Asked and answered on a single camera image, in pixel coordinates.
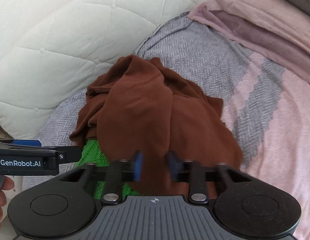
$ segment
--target white quilt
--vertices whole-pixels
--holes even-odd
[[[204,0],[0,0],[0,125],[32,139],[65,99]]]

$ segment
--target metal bolt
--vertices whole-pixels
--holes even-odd
[[[191,196],[192,200],[200,202],[206,200],[206,196],[202,193],[196,193]]]
[[[118,199],[119,199],[119,196],[118,196],[117,194],[114,194],[114,193],[108,193],[108,194],[104,195],[103,198],[104,198],[104,200],[106,200],[106,201],[112,202],[112,201],[118,200]]]

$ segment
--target brown garment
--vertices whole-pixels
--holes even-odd
[[[87,89],[70,138],[83,147],[97,137],[109,161],[143,152],[144,195],[186,195],[188,184],[173,183],[165,161],[174,150],[204,166],[224,162],[239,167],[242,152],[220,120],[223,101],[204,95],[195,83],[162,66],[159,58],[120,58]]]

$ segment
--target green fuzzy cloth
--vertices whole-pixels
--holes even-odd
[[[109,161],[99,148],[97,140],[88,140],[83,152],[82,158],[76,163],[76,167],[84,165],[85,163],[96,163],[98,167],[104,167],[109,165]],[[103,192],[105,182],[98,182],[94,194],[94,198],[100,199]],[[123,184],[123,199],[126,195],[139,195],[134,191],[127,183]]]

